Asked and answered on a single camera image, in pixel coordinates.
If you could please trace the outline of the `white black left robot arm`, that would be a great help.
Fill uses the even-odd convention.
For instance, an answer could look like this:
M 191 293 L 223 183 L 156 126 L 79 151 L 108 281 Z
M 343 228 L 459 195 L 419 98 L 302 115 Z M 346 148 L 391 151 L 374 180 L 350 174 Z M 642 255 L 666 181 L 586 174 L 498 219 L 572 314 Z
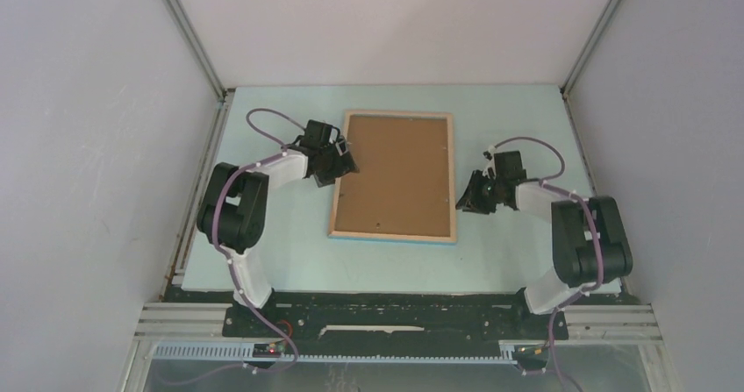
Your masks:
M 358 171 L 341 130 L 317 120 L 279 153 L 243 167 L 220 162 L 212 169 L 197 229 L 225 257 L 235 300 L 248 307 L 243 324 L 254 335 L 267 336 L 277 325 L 276 311 L 265 304 L 273 288 L 254 250 L 264 233 L 269 194 L 308 178 L 323 188 Z

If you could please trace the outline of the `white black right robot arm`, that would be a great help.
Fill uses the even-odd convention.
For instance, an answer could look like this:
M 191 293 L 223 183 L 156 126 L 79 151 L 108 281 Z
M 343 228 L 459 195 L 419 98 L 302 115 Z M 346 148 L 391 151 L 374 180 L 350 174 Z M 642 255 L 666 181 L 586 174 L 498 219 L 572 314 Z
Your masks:
M 585 197 L 530 178 L 518 151 L 483 155 L 486 167 L 472 172 L 455 208 L 489 215 L 503 205 L 551 226 L 552 266 L 525 287 L 526 304 L 510 315 L 513 331 L 531 338 L 544 328 L 544 314 L 628 275 L 633 256 L 614 198 Z

